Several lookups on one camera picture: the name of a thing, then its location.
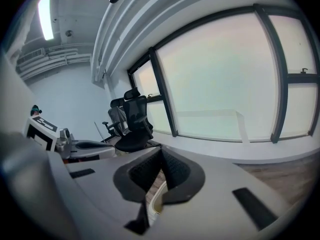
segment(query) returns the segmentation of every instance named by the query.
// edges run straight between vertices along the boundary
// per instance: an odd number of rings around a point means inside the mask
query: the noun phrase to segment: frosted window
[[[143,64],[134,74],[135,86],[141,95],[148,97],[149,94],[160,95],[154,70],[150,60]]]
[[[157,52],[180,135],[241,141],[244,130],[249,140],[270,139],[278,81],[253,13],[202,25]]]
[[[316,74],[310,42],[300,20],[284,16],[270,16],[280,38],[289,74]]]
[[[308,133],[316,109],[317,92],[318,86],[315,83],[289,84],[288,103],[280,137]]]
[[[148,103],[146,109],[148,121],[153,125],[153,130],[171,134],[164,102],[161,100]]]

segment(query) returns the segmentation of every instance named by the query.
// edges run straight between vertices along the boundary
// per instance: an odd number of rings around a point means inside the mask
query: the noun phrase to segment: office chair
[[[112,124],[108,126],[108,122],[102,123],[111,135],[108,139],[116,136],[123,137],[129,132],[126,113],[123,108],[124,103],[124,98],[116,98],[110,102],[111,108],[108,110],[108,115],[112,120]]]
[[[124,94],[124,99],[126,101],[123,108],[131,132],[123,136],[115,144],[115,148],[124,152],[135,152],[142,150],[148,140],[153,139],[153,126],[147,118],[147,97],[140,96],[138,88],[134,88]]]

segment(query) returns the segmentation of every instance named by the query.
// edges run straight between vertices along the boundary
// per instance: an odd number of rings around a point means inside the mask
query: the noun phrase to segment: wooden floor
[[[308,196],[317,180],[320,172],[320,153],[290,162],[237,165],[277,191],[293,205]],[[148,205],[165,180],[164,173],[160,171],[146,194]]]

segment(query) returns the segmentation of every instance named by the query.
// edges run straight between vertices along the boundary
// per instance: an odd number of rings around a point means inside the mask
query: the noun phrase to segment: chair armrest
[[[144,126],[144,128],[146,129],[146,131],[148,132],[148,134],[149,134],[149,136],[150,136],[150,140],[151,140],[151,139],[153,139],[154,137],[152,136],[152,133],[151,133],[151,131],[150,131],[148,125],[147,125],[146,119],[147,119],[147,116],[146,116],[146,115],[143,116],[143,117],[140,117],[140,118],[138,118],[137,120],[134,121],[134,124],[143,123],[143,126]]]
[[[115,122],[115,123],[107,126],[107,129],[109,130],[110,128],[115,127],[115,126],[117,126],[118,124],[120,124],[120,122]]]

